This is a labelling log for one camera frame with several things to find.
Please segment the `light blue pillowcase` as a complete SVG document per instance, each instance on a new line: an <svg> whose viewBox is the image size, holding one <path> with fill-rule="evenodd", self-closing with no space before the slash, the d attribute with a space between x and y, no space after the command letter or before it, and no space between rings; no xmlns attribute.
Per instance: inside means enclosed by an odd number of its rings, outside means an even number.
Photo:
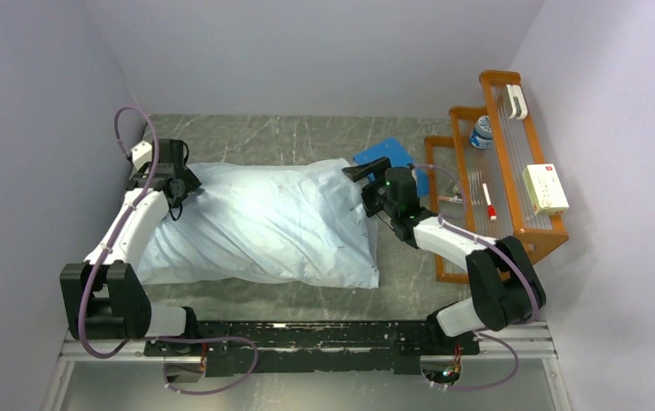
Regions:
<svg viewBox="0 0 655 411"><path fill-rule="evenodd" d="M200 188L164 218L137 267L145 285L238 278L375 289L378 223L343 158L307 165L199 163Z"/></svg>

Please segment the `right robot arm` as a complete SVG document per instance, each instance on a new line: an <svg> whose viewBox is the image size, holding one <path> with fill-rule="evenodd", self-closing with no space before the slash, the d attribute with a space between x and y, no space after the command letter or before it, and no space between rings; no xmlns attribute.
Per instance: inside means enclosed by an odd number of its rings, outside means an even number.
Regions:
<svg viewBox="0 0 655 411"><path fill-rule="evenodd" d="M496 239L476 234L425 208L413 171L412 165L394 166L381 157L342 172L352 182L373 178L361 190L367 216L385 213L399 240L447 259L467 274L470 298L432 314L437 324L426 332L428 348L448 354L461 334L536 320L546 303L545 292L523 243L512 235Z"/></svg>

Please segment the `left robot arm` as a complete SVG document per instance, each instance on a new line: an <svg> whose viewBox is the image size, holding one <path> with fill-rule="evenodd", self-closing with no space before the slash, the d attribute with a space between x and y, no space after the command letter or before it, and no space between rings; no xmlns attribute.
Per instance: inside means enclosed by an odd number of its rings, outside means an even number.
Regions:
<svg viewBox="0 0 655 411"><path fill-rule="evenodd" d="M178 355L196 352L201 332L183 307L149 301L137 267L162 221L181 218L186 199L201 185L187 167L188 144L142 141L131 150L130 177L116 219L101 242L80 263L67 264L60 286L72 338L83 330L92 340L166 337Z"/></svg>

